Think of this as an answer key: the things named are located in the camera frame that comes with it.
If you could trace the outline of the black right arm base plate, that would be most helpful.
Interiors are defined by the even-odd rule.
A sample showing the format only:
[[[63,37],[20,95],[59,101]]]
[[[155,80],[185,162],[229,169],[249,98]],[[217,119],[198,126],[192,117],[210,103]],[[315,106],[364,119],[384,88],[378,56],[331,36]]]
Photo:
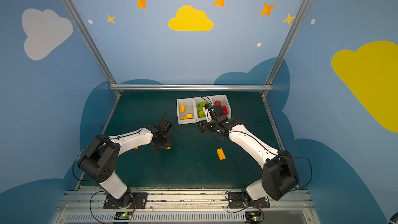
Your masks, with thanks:
[[[256,208],[270,208],[268,197],[260,198],[259,200],[251,200],[248,195],[243,192],[227,191],[224,196],[229,202],[229,208],[244,209],[249,207]]]

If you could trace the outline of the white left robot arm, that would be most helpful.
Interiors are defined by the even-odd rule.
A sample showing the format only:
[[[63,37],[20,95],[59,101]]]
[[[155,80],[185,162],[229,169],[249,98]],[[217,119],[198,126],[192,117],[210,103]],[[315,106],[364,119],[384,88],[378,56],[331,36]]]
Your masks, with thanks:
[[[115,168],[120,155],[143,145],[154,150],[172,147],[169,130],[172,123],[162,118],[156,125],[116,136],[97,135],[81,155],[77,166],[107,193],[104,208],[129,209],[137,203],[131,189],[120,179]]]

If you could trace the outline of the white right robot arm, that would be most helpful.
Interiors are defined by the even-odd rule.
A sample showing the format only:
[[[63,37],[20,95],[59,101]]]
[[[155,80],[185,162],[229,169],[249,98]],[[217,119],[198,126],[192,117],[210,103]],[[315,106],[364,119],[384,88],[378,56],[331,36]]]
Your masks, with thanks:
[[[270,197],[280,200],[299,183],[294,158],[286,150],[279,151],[261,141],[236,118],[229,118],[221,105],[205,104],[206,120],[200,121],[201,133],[226,136],[251,155],[262,169],[262,178],[242,190],[248,202]]]

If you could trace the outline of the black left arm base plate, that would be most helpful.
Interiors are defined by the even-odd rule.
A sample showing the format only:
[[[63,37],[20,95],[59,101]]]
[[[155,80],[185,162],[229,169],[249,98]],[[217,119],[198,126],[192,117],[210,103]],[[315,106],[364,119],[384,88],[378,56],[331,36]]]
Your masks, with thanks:
[[[127,191],[121,198],[117,199],[111,194],[106,195],[103,209],[144,209],[146,207],[148,194]]]

